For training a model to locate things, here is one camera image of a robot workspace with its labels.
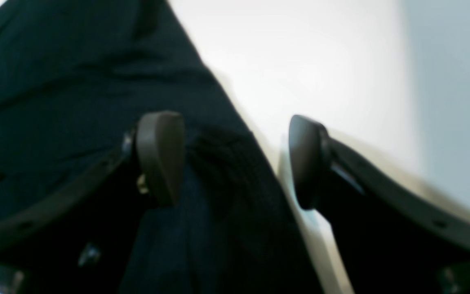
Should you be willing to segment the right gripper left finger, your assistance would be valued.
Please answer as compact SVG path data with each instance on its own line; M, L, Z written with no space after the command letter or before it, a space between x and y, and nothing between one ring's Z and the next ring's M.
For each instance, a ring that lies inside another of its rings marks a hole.
M0 294L115 294L142 216L175 206L185 120L147 112L82 175L0 220Z

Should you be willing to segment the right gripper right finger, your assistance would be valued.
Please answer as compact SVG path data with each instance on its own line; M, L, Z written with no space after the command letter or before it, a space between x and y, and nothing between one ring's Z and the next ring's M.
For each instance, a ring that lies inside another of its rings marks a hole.
M470 222L419 198L321 123L289 125L295 197L330 223L357 294L470 294Z

